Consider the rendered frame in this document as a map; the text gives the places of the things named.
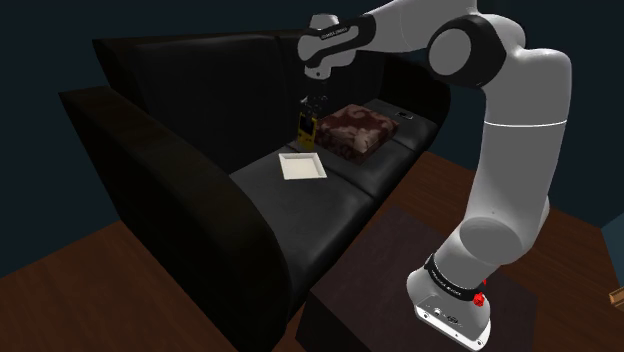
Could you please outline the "yellow handheld game console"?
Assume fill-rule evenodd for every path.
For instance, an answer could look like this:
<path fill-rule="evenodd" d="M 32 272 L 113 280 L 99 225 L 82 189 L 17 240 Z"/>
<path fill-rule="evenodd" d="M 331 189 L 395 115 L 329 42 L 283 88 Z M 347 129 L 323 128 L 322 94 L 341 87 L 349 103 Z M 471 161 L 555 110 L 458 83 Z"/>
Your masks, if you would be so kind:
<path fill-rule="evenodd" d="M 305 150 L 314 148 L 317 130 L 317 118 L 315 115 L 299 114 L 297 142 Z"/>

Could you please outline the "red patterned cushion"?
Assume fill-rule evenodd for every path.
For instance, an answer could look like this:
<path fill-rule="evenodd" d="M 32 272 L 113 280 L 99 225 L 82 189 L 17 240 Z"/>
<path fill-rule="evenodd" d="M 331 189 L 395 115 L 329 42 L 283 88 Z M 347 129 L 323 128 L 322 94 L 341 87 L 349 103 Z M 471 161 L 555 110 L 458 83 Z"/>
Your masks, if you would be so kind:
<path fill-rule="evenodd" d="M 349 104 L 319 121 L 315 144 L 360 165 L 390 140 L 398 127 L 398 122 L 381 113 Z"/>

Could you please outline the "white square plate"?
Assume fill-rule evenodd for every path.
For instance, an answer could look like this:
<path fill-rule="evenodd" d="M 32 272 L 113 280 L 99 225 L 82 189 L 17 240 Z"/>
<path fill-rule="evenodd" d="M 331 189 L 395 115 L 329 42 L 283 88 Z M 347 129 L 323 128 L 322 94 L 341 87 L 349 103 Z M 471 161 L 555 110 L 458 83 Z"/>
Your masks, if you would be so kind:
<path fill-rule="evenodd" d="M 327 174 L 317 153 L 279 153 L 283 178 L 304 180 L 326 178 Z"/>

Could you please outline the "black leather sofa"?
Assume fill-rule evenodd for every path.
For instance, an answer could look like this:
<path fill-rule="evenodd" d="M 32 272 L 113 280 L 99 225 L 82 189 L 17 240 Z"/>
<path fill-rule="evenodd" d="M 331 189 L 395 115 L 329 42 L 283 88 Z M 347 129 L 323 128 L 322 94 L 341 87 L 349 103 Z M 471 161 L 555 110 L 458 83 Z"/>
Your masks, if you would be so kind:
<path fill-rule="evenodd" d="M 238 352 L 272 352 L 310 288 L 419 156 L 448 85 L 402 56 L 332 71 L 327 113 L 356 104 L 396 134 L 363 163 L 285 180 L 311 90 L 296 30 L 97 39 L 107 84 L 61 94 L 121 220 Z"/>

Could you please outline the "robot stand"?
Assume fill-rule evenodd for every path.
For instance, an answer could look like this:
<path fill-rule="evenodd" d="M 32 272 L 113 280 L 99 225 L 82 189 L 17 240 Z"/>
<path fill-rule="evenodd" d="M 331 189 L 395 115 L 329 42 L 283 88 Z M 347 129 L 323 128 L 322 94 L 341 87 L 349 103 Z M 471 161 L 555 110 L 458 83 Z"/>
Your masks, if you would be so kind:
<path fill-rule="evenodd" d="M 406 289 L 444 236 L 398 207 L 310 290 L 296 339 L 306 352 L 469 352 L 421 321 Z"/>

